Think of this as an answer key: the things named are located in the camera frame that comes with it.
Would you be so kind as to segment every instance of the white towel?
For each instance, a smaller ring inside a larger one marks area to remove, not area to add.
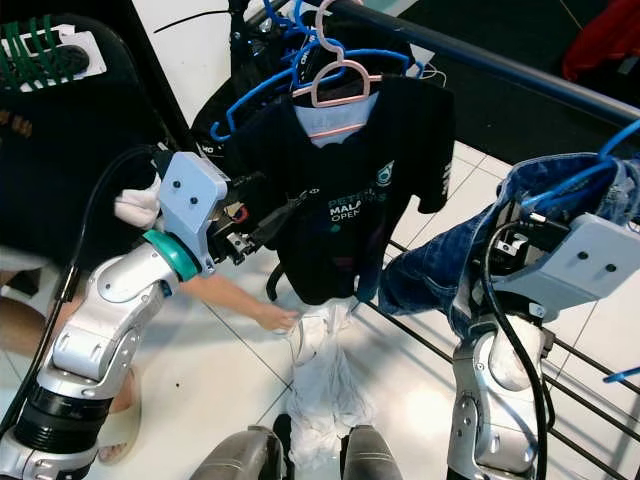
[[[153,227],[160,212],[160,201],[158,200],[160,184],[160,177],[156,173],[149,188],[123,190],[114,202],[115,216],[134,227],[149,230]]]
[[[300,319],[299,343],[290,337],[299,352],[287,402],[289,458],[299,469],[315,469],[337,457],[340,438],[351,427],[373,423],[371,402],[358,390],[338,343],[338,331],[349,323],[348,302],[333,300]]]

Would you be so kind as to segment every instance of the pink clothes hanger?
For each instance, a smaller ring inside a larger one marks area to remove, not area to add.
[[[334,107],[336,105],[345,105],[348,103],[353,103],[353,102],[359,102],[362,100],[365,100],[366,98],[369,97],[369,93],[371,92],[371,82],[378,82],[380,80],[382,80],[382,77],[380,75],[369,75],[369,72],[367,71],[366,68],[364,68],[364,66],[354,60],[346,60],[344,58],[344,50],[342,48],[340,48],[337,45],[332,45],[329,42],[327,42],[327,39],[324,36],[324,29],[323,29],[323,25],[322,25],[322,20],[324,17],[324,12],[327,10],[327,8],[329,7],[329,5],[331,5],[335,0],[323,0],[323,2],[320,4],[320,7],[318,8],[318,10],[316,11],[316,17],[315,17],[315,24],[316,24],[316,36],[318,38],[318,42],[320,43],[320,45],[322,45],[322,47],[325,50],[328,50],[330,52],[334,52],[337,55],[337,59],[331,63],[328,63],[327,65],[325,65],[324,67],[322,67],[320,69],[320,71],[316,74],[315,78],[313,79],[313,81],[311,82],[311,85],[309,85],[308,87],[304,87],[304,88],[300,88],[298,90],[295,90],[292,93],[292,96],[295,97],[299,97],[301,95],[305,95],[307,93],[311,93],[311,104],[316,107],[316,108],[320,108],[320,107]],[[337,68],[342,68],[342,67],[348,67],[348,68],[352,68],[354,70],[356,70],[358,73],[360,73],[360,75],[362,76],[362,94],[361,95],[354,95],[351,97],[345,97],[345,98],[336,98],[333,100],[325,100],[325,101],[318,101],[318,86],[320,85],[320,81],[326,76],[327,73],[329,73],[332,70],[335,70]],[[359,125],[353,125],[353,126],[349,126],[349,127],[343,127],[340,130],[340,132],[335,132],[335,133],[344,133],[346,131],[350,131],[350,130],[355,130],[357,128],[362,127],[363,124],[359,124]],[[323,132],[321,134],[316,134],[313,137],[318,137],[318,136],[328,136],[328,135],[333,135],[335,134],[334,131],[331,132]]]

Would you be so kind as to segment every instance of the hanger hook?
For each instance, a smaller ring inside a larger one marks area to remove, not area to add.
[[[231,138],[231,135],[223,135],[223,136],[218,135],[219,127],[220,127],[220,122],[213,122],[213,125],[211,125],[211,128],[209,129],[209,135],[211,135],[211,138],[213,138],[216,142],[220,142],[220,143],[226,142]]]
[[[316,11],[316,37],[318,38],[318,43],[322,45],[322,48],[328,50],[330,52],[334,52],[338,56],[338,61],[342,62],[344,60],[344,48],[340,48],[337,45],[331,45],[326,37],[324,36],[324,26],[322,21],[324,20],[324,12],[327,11],[329,5],[331,5],[336,0],[323,0],[318,10]]]

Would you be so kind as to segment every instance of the blue clothes hanger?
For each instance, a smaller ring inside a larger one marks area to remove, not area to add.
[[[302,0],[296,0],[296,3],[294,5],[294,18],[296,20],[295,24],[292,23],[288,19],[284,19],[284,20],[286,20],[286,23],[283,22],[282,21],[283,19],[281,17],[278,17],[278,15],[276,15],[275,11],[271,7],[271,4],[269,3],[269,0],[264,0],[264,2],[265,2],[265,9],[267,9],[267,14],[269,15],[270,18],[272,18],[273,21],[277,22],[279,25],[286,26],[288,29],[295,28],[296,31],[298,31],[298,32],[301,32],[301,33],[304,33],[304,34],[307,34],[307,35],[314,35],[315,36],[315,30],[312,30],[312,29],[308,28],[306,25],[304,25],[302,23],[302,18],[300,16],[300,8],[302,6]],[[402,61],[403,62],[403,71],[405,73],[409,68],[409,57],[407,57],[404,54],[398,53],[398,52],[394,52],[394,51],[391,51],[391,50],[379,50],[379,49],[368,49],[368,48],[357,49],[357,50],[345,50],[344,45],[342,45],[339,41],[337,41],[335,39],[327,39],[327,41],[329,43],[333,44],[333,45],[336,45],[336,46],[340,47],[344,51],[344,56],[346,58],[348,58],[350,56],[353,57],[353,56],[360,56],[360,55],[381,55],[381,56],[386,56],[386,57],[390,57],[390,58],[394,58],[394,59]],[[227,119],[227,124],[229,125],[230,134],[235,132],[235,130],[236,130],[235,121],[233,119],[234,113],[238,110],[238,108],[240,108],[242,105],[247,103],[251,98],[253,98],[258,93],[266,90],[267,88],[271,87],[274,84],[277,84],[278,82],[280,82],[281,80],[283,80],[283,79],[285,79],[287,77],[291,77],[292,85],[293,85],[294,88],[302,88],[302,87],[305,87],[307,85],[310,85],[311,83],[307,83],[305,85],[300,85],[300,79],[298,77],[297,66],[299,65],[300,59],[302,58],[302,56],[307,51],[309,51],[311,48],[314,48],[314,47],[319,46],[319,45],[320,45],[320,42],[318,42],[317,39],[313,40],[312,42],[309,42],[303,48],[298,50],[298,52],[296,53],[295,57],[293,58],[293,61],[291,62],[291,66],[289,68],[287,68],[286,70],[283,70],[282,72],[280,72],[280,73],[272,76],[271,78],[265,80],[264,82],[260,83],[260,85],[257,85],[253,89],[249,90],[241,98],[239,98],[227,110],[227,113],[226,113],[226,119]],[[424,70],[424,65],[421,65],[418,62],[416,62],[416,64],[418,65],[418,69],[419,69],[418,75],[420,76],[422,71]],[[336,79],[340,78],[344,74],[344,71],[345,71],[345,68],[340,69],[337,73],[335,73],[333,75],[330,75],[330,76],[327,76],[324,79],[322,79],[321,83],[330,82],[332,80],[336,80]],[[213,125],[211,125],[211,128],[209,129],[209,134],[211,135],[211,138],[213,138],[217,142],[225,142],[229,138],[231,138],[230,134],[229,135],[219,135],[218,134],[219,127],[220,127],[220,122],[214,122]]]
[[[311,29],[309,27],[307,27],[303,22],[302,22],[302,15],[300,13],[300,10],[302,9],[302,1],[303,0],[296,0],[294,5],[293,5],[293,18],[295,19],[295,25],[296,25],[296,30],[300,33],[304,33],[305,35],[309,35],[309,36],[315,36],[315,29]],[[379,55],[379,56],[383,56],[383,57],[390,57],[390,58],[395,58],[398,59],[400,61],[403,62],[403,72],[406,73],[407,70],[409,69],[409,57],[407,57],[406,55],[403,55],[402,53],[398,53],[398,52],[394,52],[392,50],[382,50],[382,49],[375,49],[375,48],[361,48],[361,49],[357,49],[357,50],[349,50],[349,51],[345,51],[345,58],[349,58],[349,57],[355,57],[355,56],[359,56],[359,55]],[[424,73],[424,64],[422,62],[418,62],[415,61],[415,65],[418,67],[418,73],[416,75],[417,78],[422,77],[422,74]],[[340,75],[342,75],[342,73],[344,72],[344,69],[340,70]]]
[[[329,43],[332,43],[332,44],[344,49],[344,46],[339,41],[337,41],[335,39],[331,38],[331,39],[327,39],[327,41]],[[314,42],[311,42],[310,44],[305,45],[304,48],[300,49],[300,51],[298,52],[298,56],[296,56],[296,58],[302,57],[302,55],[305,52],[305,49],[308,50],[308,49],[314,47],[315,46],[315,45],[313,45]],[[283,80],[283,79],[285,79],[287,77],[291,77],[293,83],[299,84],[297,66],[298,66],[297,62],[292,62],[292,66],[290,68],[288,68],[286,70],[283,70],[282,72],[272,76],[271,78],[268,78],[267,80],[262,82],[260,85],[257,85],[256,87],[252,88],[247,93],[245,93],[242,97],[240,97],[231,107],[229,107],[229,109],[227,110],[227,114],[226,114],[227,124],[229,125],[229,132],[233,133],[236,130],[236,124],[235,124],[235,121],[233,119],[233,114],[236,112],[236,110],[238,110],[238,108],[240,108],[242,105],[244,105],[249,100],[251,100],[251,98],[253,98],[255,95],[257,95],[258,93],[266,90],[270,86],[272,86],[274,84],[277,84],[278,82],[280,82],[281,80]],[[327,77],[326,80],[330,81],[330,80],[333,79],[332,77],[334,77],[334,76]],[[231,135],[230,134],[229,135],[219,135],[218,134],[218,128],[219,127],[220,127],[220,122],[214,122],[213,125],[211,125],[211,128],[209,129],[209,134],[211,135],[211,138],[213,138],[217,142],[226,142],[227,140],[229,140],[229,138],[231,138]]]
[[[613,383],[613,382],[622,382],[625,378],[630,377],[632,375],[640,374],[640,367],[631,368],[629,370],[623,370],[622,372],[614,373],[607,377],[604,377],[602,381],[604,383]]]
[[[288,18],[281,17],[276,13],[269,0],[262,0],[262,3],[264,4],[264,11],[267,13],[267,17],[269,17],[276,25],[284,27],[287,30],[296,29],[296,24],[294,22]]]
[[[335,40],[333,38],[329,38],[327,39],[327,41],[333,45],[336,45],[340,48],[342,48],[344,50],[344,46],[338,41]],[[314,40],[313,42],[308,43],[307,45],[305,45],[303,48],[301,48],[300,50],[298,50],[294,60],[291,62],[291,67],[283,70],[282,72],[278,73],[277,75],[274,75],[273,77],[265,80],[264,82],[262,82],[260,85],[257,85],[256,87],[254,87],[253,89],[249,90],[246,94],[244,94],[241,98],[239,98],[231,107],[229,107],[229,109],[227,110],[227,114],[226,114],[226,118],[227,118],[227,123],[229,125],[229,131],[231,133],[235,132],[236,130],[236,124],[235,121],[233,119],[233,115],[236,112],[236,110],[238,110],[242,105],[244,105],[245,103],[247,103],[251,98],[253,98],[255,95],[257,95],[258,93],[266,90],[267,88],[269,88],[270,86],[277,84],[278,82],[280,82],[281,80],[287,78],[287,77],[291,77],[292,80],[292,85],[294,86],[294,88],[303,88],[307,85],[311,85],[311,82],[306,83],[306,84],[300,84],[300,79],[298,77],[298,70],[297,70],[297,66],[300,62],[300,59],[302,58],[302,56],[309,50],[311,50],[314,47],[317,47],[320,45],[320,42],[318,40]],[[397,58],[398,60],[401,60],[403,62],[403,67],[404,70],[406,71],[409,65],[409,58],[406,55],[403,55],[401,53],[398,52],[393,52],[391,50],[377,50],[377,49],[358,49],[358,50],[345,50],[345,57],[349,57],[349,56],[358,56],[358,55],[378,55],[379,52],[386,52],[388,53],[389,57],[392,58]],[[330,82],[332,80],[336,80],[338,78],[340,78],[342,76],[342,70],[339,71],[338,73],[335,73],[333,75],[330,75],[324,79],[322,79],[321,83],[324,82]],[[229,138],[231,138],[231,135],[219,135],[218,134],[218,128],[220,127],[220,122],[214,122],[213,125],[211,126],[211,128],[209,129],[209,134],[211,135],[211,138],[213,138],[215,141],[217,142],[226,142]]]
[[[607,170],[613,169],[615,166],[615,162],[611,156],[611,151],[618,146],[620,142],[625,140],[634,132],[640,130],[640,119],[633,122],[631,125],[627,126],[620,130],[617,134],[615,134],[611,139],[604,144],[604,146],[598,152],[598,158],[600,162],[593,167],[587,168],[582,172],[574,175],[571,178],[568,178],[564,182],[553,187],[551,190],[547,190],[546,192],[540,193],[538,195],[534,195],[525,199],[522,202],[522,207],[524,208],[535,208],[536,205],[544,205],[545,207],[551,207],[554,204],[557,204],[562,201],[567,200],[567,194],[565,193],[571,187],[579,184],[580,182],[586,180],[592,175],[596,174],[604,174]],[[596,188],[592,185],[585,191],[585,193],[593,192]]]

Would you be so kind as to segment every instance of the black rack bar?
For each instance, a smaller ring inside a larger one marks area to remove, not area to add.
[[[598,460],[591,453],[587,452],[584,448],[582,448],[576,442],[574,442],[570,438],[566,437],[565,435],[557,431],[555,428],[549,429],[549,433],[554,437],[556,437],[558,440],[560,440],[562,443],[564,443],[567,447],[571,448],[576,453],[582,455],[585,459],[589,460],[591,463],[593,463],[596,467],[598,467],[600,470],[605,472],[610,477],[613,477],[616,480],[628,480],[627,478],[620,475],[613,468],[611,468],[609,465],[607,465],[601,460]]]
[[[597,370],[600,370],[605,375],[612,375],[612,374],[615,373],[613,370],[609,370],[607,367],[605,367],[601,363],[596,362],[593,358],[585,355],[580,350],[575,349],[574,347],[572,347],[571,345],[569,345],[566,342],[563,342],[562,340],[560,340],[557,337],[554,340],[554,343],[556,345],[558,345],[559,347],[564,348],[570,354],[575,355],[576,357],[578,357],[583,362],[591,365],[593,368],[595,368]],[[640,395],[640,388],[638,388],[636,385],[634,385],[633,383],[629,382],[628,380],[623,380],[622,382],[619,382],[619,383],[621,385],[624,385],[625,387],[627,387],[633,393],[635,393],[637,395]]]
[[[321,0],[304,1],[318,6]],[[435,30],[364,7],[356,2],[335,2],[329,6],[329,10],[613,124],[627,125],[640,118],[640,109],[607,95],[567,82],[555,75],[542,72]]]
[[[417,342],[421,343],[422,345],[424,345],[425,347],[427,347],[429,350],[431,350],[433,353],[435,353],[436,355],[438,355],[440,358],[442,358],[445,362],[449,362],[452,363],[453,359],[451,358],[451,356],[447,355],[446,352],[444,352],[443,350],[439,349],[438,347],[436,347],[433,343],[431,343],[429,340],[427,340],[426,338],[424,338],[421,335],[418,335],[416,332],[414,332],[411,328],[407,327],[404,323],[402,323],[400,320],[398,320],[396,317],[389,315],[388,313],[383,312],[382,310],[380,310],[378,308],[377,305],[374,305],[371,302],[365,302],[365,305],[367,305],[368,307],[371,307],[372,309],[374,309],[376,312],[378,312],[380,315],[382,315],[384,318],[386,318],[388,321],[390,321],[391,323],[393,323],[396,327],[398,327],[400,330],[402,330],[404,333],[406,333],[407,335],[409,335],[411,338],[413,338],[414,340],[416,340]]]
[[[611,425],[616,427],[618,430],[620,430],[624,434],[626,434],[626,435],[630,436],[631,438],[633,438],[636,442],[640,442],[640,434],[636,433],[633,429],[627,427],[624,423],[619,422],[618,420],[613,418],[611,415],[609,415],[604,410],[596,407],[591,402],[585,400],[580,395],[578,395],[577,393],[572,391],[570,388],[568,388],[567,386],[565,386],[562,383],[558,382],[555,378],[552,378],[549,375],[544,375],[544,379],[547,381],[547,383],[549,385],[554,386],[555,388],[560,390],[562,393],[567,395],[572,400],[575,400],[576,402],[578,402],[583,407],[591,410],[593,413],[598,415],[600,418],[602,418],[606,422],[609,422]]]
[[[400,328],[403,332],[405,332],[407,335],[412,337],[414,340],[418,341],[419,343],[421,343],[422,345],[427,347],[429,350],[434,352],[436,355],[438,355],[444,361],[446,361],[448,363],[452,363],[453,360],[452,360],[451,356],[447,355],[447,353],[445,353],[443,350],[441,350],[438,347],[436,347],[433,343],[431,343],[429,340],[427,340],[423,336],[421,336],[418,333],[414,332],[411,328],[407,327],[404,323],[399,321],[393,315],[389,315],[388,313],[385,313],[385,312],[381,311],[378,308],[377,305],[375,305],[375,304],[373,304],[371,302],[364,302],[364,303],[369,308],[373,309],[375,312],[377,312],[378,314],[382,315],[389,322],[393,323],[395,326]],[[547,381],[552,380],[547,376],[545,376],[545,377],[546,377]],[[549,429],[549,434],[553,435],[558,440],[560,440],[562,443],[567,445],[569,448],[573,449],[578,455],[582,456],[585,460],[591,462],[596,467],[600,468],[607,475],[609,475],[609,476],[611,476],[611,477],[613,477],[613,478],[615,478],[617,480],[628,480],[625,477],[623,477],[620,473],[618,473],[617,471],[615,471],[614,469],[609,467],[607,464],[605,464],[601,460],[598,460],[593,454],[589,453],[587,450],[585,450],[580,445],[575,443],[573,440],[567,438],[566,436],[564,436],[562,433],[558,432],[554,428]]]

